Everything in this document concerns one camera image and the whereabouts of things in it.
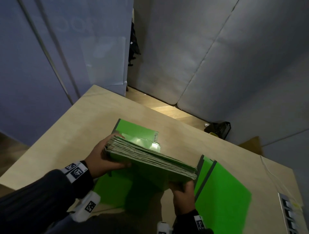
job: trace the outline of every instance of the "hand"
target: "hand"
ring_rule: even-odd
[[[174,195],[174,208],[176,215],[184,215],[195,210],[195,196],[193,180],[179,185],[169,182],[169,187]]]
[[[94,179],[106,174],[109,171],[119,170],[131,166],[131,163],[112,162],[107,157],[104,148],[113,136],[120,136],[124,138],[118,133],[109,135],[105,139],[101,140],[85,159],[88,170]]]

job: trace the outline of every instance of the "power strip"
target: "power strip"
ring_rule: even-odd
[[[289,198],[281,193],[278,193],[282,214],[284,218],[284,223],[286,225],[288,234],[298,234],[297,225],[295,221],[296,214],[293,212],[293,205],[291,204]]]

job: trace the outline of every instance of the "table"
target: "table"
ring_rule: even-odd
[[[84,159],[97,142],[112,132],[119,118],[158,131],[163,154],[193,166],[204,154],[217,160],[245,185],[252,193],[252,201],[244,233],[286,233],[278,191],[289,194],[267,173],[259,155],[98,86],[92,86],[30,147],[0,178],[0,184],[17,190],[52,169]],[[303,205],[292,169],[268,159],[265,162]],[[298,211],[297,214],[299,233],[308,233],[302,213]],[[175,220],[170,190],[155,195],[149,212],[142,218],[135,217],[135,223],[145,233],[154,233],[160,219],[170,225]]]

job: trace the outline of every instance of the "dark sleeve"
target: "dark sleeve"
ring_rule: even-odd
[[[197,224],[194,216],[199,215],[193,210],[184,215],[177,216],[177,223],[174,225],[175,234],[213,234],[211,229],[206,229],[204,224]]]
[[[92,187],[89,170],[72,184],[61,170],[52,170],[38,181],[0,198],[1,231],[41,233],[52,222],[65,217],[75,199],[83,198]]]

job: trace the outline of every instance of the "person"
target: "person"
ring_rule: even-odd
[[[34,183],[0,198],[1,233],[137,233],[134,227],[114,220],[104,221],[100,216],[81,223],[71,221],[62,229],[47,230],[52,223],[69,217],[68,208],[76,198],[81,199],[88,194],[94,186],[93,179],[112,170],[130,167],[129,163],[112,162],[104,154],[105,145],[115,135],[119,134],[109,135],[93,148],[89,156],[80,162],[84,169],[76,176],[68,177],[70,167],[76,165],[71,164],[62,170],[52,170]],[[170,188],[177,215],[174,233],[213,233],[195,221],[198,212],[194,204],[193,181],[183,188],[170,183]]]

